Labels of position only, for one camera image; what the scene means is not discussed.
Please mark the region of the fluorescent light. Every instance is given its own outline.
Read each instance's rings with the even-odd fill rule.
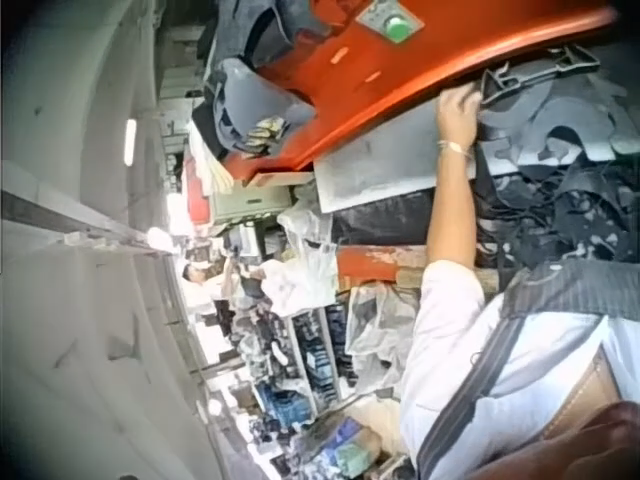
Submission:
[[[175,253],[176,251],[171,235],[158,227],[151,227],[149,229],[147,232],[147,243],[155,250],[162,250],[169,253]]]
[[[136,146],[136,130],[138,122],[130,118],[127,120],[127,132],[124,137],[124,164],[127,167],[133,165],[133,150]]]

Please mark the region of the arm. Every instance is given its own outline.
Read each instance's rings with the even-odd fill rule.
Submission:
[[[440,137],[468,152],[477,131],[481,95],[471,84],[444,90],[438,99]],[[444,143],[438,158],[436,193],[427,236],[429,263],[449,260],[473,269],[476,252],[476,220],[467,178],[467,157]]]
[[[440,136],[463,152],[475,140],[480,103],[479,95],[470,93],[468,85],[444,91],[438,101]],[[484,295],[472,271],[476,225],[467,158],[456,149],[444,146],[438,159],[427,237],[429,265],[402,380],[401,430],[414,460],[439,412],[471,369],[470,356],[482,350],[489,331],[489,317],[478,319]]]
[[[231,257],[227,257],[224,262],[224,268],[222,269],[222,298],[229,299],[233,296],[235,290],[235,281],[233,278],[233,271],[235,268],[235,260]]]

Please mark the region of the gray fabric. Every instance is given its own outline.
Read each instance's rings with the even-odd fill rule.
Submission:
[[[640,266],[578,258],[542,264],[505,292],[500,316],[540,312],[640,321]]]
[[[529,315],[570,312],[640,322],[638,265],[570,259],[541,264],[517,280],[505,292],[500,322],[486,348],[420,447],[419,480],[431,476],[473,419],[475,400],[491,392]]]

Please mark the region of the leather piece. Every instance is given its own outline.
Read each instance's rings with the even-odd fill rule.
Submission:
[[[556,416],[542,432],[541,438],[555,438],[579,427],[589,414],[620,400],[609,362],[604,352],[599,350]]]

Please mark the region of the fingers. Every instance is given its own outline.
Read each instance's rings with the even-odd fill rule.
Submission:
[[[480,92],[473,92],[469,95],[462,105],[462,111],[465,114],[478,115],[478,109],[480,108],[480,101],[482,100],[482,94]]]
[[[577,460],[569,466],[563,480],[608,480],[611,478],[639,478],[638,449],[619,448]]]
[[[640,442],[640,428],[635,422],[619,420],[568,433],[552,440],[555,453],[566,460],[598,455],[607,450],[631,447]]]
[[[457,107],[462,107],[462,101],[471,93],[472,90],[473,83],[467,83],[461,87],[454,88],[453,94],[451,95],[452,104]]]
[[[617,402],[600,409],[578,430],[584,430],[597,425],[625,421],[640,428],[640,405],[635,402]]]
[[[482,94],[474,92],[470,95],[473,88],[473,83],[467,83],[460,87],[443,90],[440,93],[440,105],[457,107],[464,112],[472,112],[474,109],[477,111],[480,100],[482,100]]]

